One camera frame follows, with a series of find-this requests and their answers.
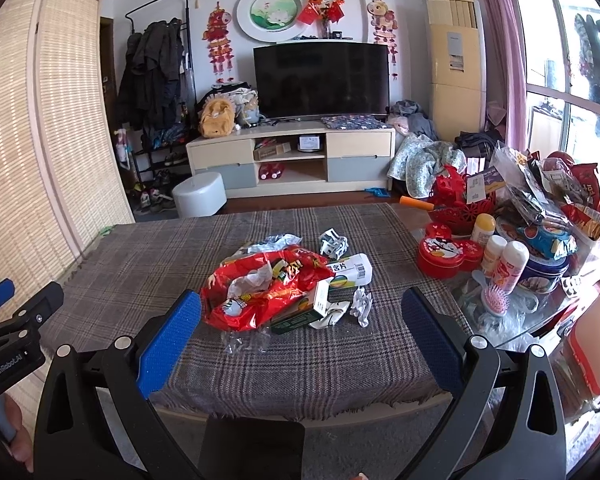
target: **window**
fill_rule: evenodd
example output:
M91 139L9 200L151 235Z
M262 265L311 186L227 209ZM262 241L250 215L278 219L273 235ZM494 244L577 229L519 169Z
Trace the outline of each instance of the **window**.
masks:
M529 149L597 162L600 176L600 5L513 2L526 65Z

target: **round wall art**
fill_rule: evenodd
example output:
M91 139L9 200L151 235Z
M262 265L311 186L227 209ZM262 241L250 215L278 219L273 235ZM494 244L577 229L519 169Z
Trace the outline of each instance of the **round wall art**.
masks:
M306 25L296 18L305 0L240 0L236 18L240 28L254 40L287 41L302 34Z

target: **round white frame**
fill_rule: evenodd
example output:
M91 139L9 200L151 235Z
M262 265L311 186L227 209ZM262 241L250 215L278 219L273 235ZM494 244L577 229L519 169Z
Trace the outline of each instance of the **round white frame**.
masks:
M262 41L263 43L279 43L280 41L288 41L294 38L307 28L307 24L296 22L289 28L282 30L264 30L251 21L251 6L256 0L240 0L236 10L236 18L240 28L245 34L251 36L254 40ZM306 0L298 0L298 9L302 11L306 4Z

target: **plaid tablecloth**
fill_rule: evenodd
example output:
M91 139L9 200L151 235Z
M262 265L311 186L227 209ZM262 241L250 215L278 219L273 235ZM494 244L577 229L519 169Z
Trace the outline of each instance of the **plaid tablecloth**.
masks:
M228 355L220 332L201 323L168 384L152 401L175 411L323 419L374 402L407 402L438 391L400 316L417 285L437 310L468 325L442 282L415 265L416 241L387 204L279 210L119 225L64 287L64 306L41 329L53 352L107 347L163 314L184 288L200 290L218 263L248 240L293 233L318 250L328 228L349 237L350 253L373 265L370 323L348 314L332 328L273 336L264 354ZM336 291L335 298L352 295Z

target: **screw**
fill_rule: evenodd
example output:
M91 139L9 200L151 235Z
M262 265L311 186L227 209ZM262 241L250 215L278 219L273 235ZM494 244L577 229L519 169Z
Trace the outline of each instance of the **screw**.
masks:
M544 348L540 345L531 345L531 353L536 357L544 357Z
M62 345L58 349L56 354L58 354L58 357L67 357L69 355L70 351L71 351L71 347L69 345Z
M123 335L122 337L116 339L114 346L118 350L124 350L125 348L129 348L131 346L131 338L126 335Z
M483 350L483 349L487 348L487 340L485 338L483 338L481 335L474 335L471 338L471 345L474 348Z

